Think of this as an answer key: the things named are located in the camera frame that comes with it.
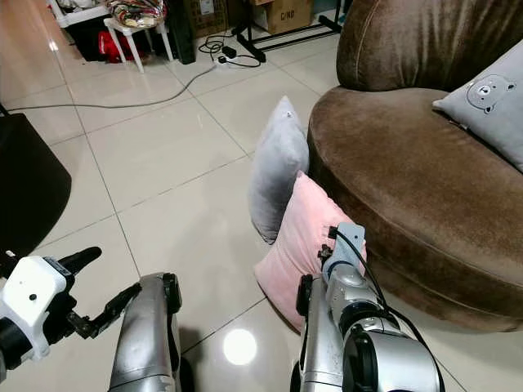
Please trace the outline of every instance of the red bag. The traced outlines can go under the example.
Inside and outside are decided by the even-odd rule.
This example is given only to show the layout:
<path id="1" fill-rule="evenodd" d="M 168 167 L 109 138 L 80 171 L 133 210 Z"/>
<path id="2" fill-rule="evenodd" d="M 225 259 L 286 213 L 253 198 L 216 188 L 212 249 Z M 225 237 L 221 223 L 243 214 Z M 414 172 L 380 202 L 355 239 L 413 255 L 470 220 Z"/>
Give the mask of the red bag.
<path id="1" fill-rule="evenodd" d="M 123 55 L 125 56 L 126 60 L 133 60 L 131 48 L 129 47 L 129 43 L 127 42 L 127 39 L 121 34 L 120 32 L 116 32 L 116 35 L 118 37 L 118 41 L 120 42 L 120 47 L 122 48 Z M 138 55 L 143 57 L 145 53 L 136 45 L 136 49 L 138 50 Z M 118 48 L 114 44 L 113 39 L 111 38 L 111 34 L 109 34 L 109 31 L 100 31 L 98 33 L 98 50 L 101 55 L 104 55 L 110 63 L 121 63 L 122 59 L 120 59 L 120 54 L 118 53 Z"/>

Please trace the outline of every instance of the brown sofa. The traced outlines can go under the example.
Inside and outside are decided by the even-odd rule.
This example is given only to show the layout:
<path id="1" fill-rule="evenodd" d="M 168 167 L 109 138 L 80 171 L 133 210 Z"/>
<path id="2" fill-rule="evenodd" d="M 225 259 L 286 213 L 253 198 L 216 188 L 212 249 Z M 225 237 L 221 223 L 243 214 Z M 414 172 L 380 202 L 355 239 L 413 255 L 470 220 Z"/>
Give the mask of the brown sofa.
<path id="1" fill-rule="evenodd" d="M 523 174 L 432 101 L 523 38 L 523 2 L 355 0 L 311 176 L 366 228 L 381 284 L 475 329 L 523 329 Z"/>

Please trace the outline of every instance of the pink pillow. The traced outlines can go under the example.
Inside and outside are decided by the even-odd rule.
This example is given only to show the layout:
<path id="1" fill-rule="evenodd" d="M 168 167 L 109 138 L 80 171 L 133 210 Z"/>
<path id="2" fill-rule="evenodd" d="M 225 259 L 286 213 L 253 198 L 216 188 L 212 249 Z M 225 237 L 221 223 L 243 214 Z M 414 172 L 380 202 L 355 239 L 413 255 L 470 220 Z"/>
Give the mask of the pink pillow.
<path id="1" fill-rule="evenodd" d="M 285 210 L 278 238 L 267 256 L 254 267 L 261 289 L 298 331 L 303 317 L 296 311 L 297 287 L 302 275 L 320 274 L 318 251 L 334 247 L 329 227 L 352 222 L 313 180 L 299 171 Z M 365 246 L 362 254 L 366 259 Z"/>

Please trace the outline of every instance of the gray pillow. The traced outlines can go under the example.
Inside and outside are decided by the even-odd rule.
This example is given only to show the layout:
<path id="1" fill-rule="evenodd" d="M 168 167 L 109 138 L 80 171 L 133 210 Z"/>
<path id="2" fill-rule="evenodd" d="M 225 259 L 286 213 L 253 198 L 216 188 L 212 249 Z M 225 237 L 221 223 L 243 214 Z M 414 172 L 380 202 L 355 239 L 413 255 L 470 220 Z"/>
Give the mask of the gray pillow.
<path id="1" fill-rule="evenodd" d="M 433 105 L 523 172 L 523 41 Z"/>
<path id="2" fill-rule="evenodd" d="M 298 171 L 309 170 L 309 148 L 297 114 L 284 96 L 258 141 L 248 187 L 248 206 L 254 227 L 273 243 Z"/>

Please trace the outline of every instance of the tile floor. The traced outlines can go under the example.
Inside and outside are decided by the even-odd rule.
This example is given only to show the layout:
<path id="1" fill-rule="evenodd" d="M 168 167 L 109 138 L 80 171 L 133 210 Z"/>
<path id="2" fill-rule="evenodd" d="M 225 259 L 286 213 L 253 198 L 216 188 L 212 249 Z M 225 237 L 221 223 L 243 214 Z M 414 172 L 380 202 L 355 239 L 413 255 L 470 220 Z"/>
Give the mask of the tile floor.
<path id="1" fill-rule="evenodd" d="M 200 54 L 192 65 L 152 59 L 145 74 L 131 62 L 87 63 L 42 0 L 0 0 L 0 34 L 0 100 L 7 108 L 153 101 L 210 65 Z M 253 277 L 268 246 L 250 225 L 245 193 L 269 112 L 288 95 L 306 124 L 320 95 L 337 84 L 336 46 L 331 36 L 268 52 L 257 69 L 219 68 L 161 105 L 26 111 L 73 177 L 63 216 L 35 252 L 64 256 L 102 247 L 74 287 L 78 311 L 86 314 L 141 274 L 178 274 L 182 349 L 198 390 L 288 390 L 299 337 L 276 317 Z M 522 332 L 468 331 L 391 301 L 426 336 L 448 391 L 523 390 Z M 10 372 L 2 392 L 106 390 L 118 327 L 94 341 L 70 337 L 53 346 L 43 362 Z M 245 366 L 227 361 L 223 350 L 239 329 L 257 342 Z"/>

